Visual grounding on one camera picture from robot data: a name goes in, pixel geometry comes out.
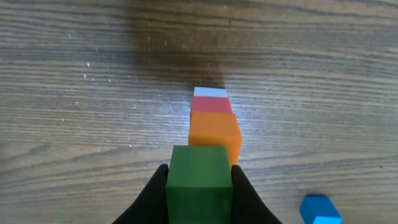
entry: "wood grain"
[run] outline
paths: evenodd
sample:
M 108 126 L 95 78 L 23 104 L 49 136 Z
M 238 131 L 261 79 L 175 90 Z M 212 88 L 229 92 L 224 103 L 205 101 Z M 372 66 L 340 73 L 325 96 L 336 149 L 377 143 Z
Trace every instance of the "wood grain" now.
M 0 223 L 111 223 L 225 86 L 283 223 L 398 219 L 396 0 L 0 1 Z

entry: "front face of green cube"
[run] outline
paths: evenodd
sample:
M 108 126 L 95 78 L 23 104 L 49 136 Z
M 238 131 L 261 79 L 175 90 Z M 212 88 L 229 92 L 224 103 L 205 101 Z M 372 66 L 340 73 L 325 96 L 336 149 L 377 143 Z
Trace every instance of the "front face of green cube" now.
M 229 223 L 232 194 L 225 147 L 174 147 L 166 183 L 170 224 Z

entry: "block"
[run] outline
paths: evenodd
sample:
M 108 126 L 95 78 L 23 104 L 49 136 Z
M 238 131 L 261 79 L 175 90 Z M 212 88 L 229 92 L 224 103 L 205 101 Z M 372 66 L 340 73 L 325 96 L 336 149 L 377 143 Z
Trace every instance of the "block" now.
M 170 224 L 227 224 L 232 177 L 223 146 L 174 146 L 166 183 Z
M 326 196 L 306 196 L 301 205 L 300 214 L 305 224 L 340 224 L 343 222 L 343 218 Z
M 194 96 L 191 111 L 207 111 L 233 114 L 229 98 Z
M 193 111 L 190 146 L 226 146 L 230 166 L 238 163 L 242 135 L 235 114 Z
M 193 90 L 193 95 L 208 97 L 228 97 L 225 89 L 208 87 L 195 87 L 195 89 Z

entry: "orange block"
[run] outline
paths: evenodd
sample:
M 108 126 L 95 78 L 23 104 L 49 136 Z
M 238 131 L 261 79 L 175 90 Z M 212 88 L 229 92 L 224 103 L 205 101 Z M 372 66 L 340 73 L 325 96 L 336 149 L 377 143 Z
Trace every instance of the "orange block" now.
M 242 134 L 235 114 L 192 111 L 188 145 L 226 146 L 229 164 L 238 163 Z

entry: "wooden table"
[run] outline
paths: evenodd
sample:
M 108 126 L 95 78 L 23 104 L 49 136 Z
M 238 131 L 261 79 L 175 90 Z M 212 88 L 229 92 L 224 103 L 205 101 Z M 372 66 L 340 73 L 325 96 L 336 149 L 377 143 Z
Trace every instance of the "wooden table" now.
M 239 164 L 283 223 L 304 195 L 398 219 L 398 1 L 0 2 L 0 223 L 111 223 L 225 86 Z

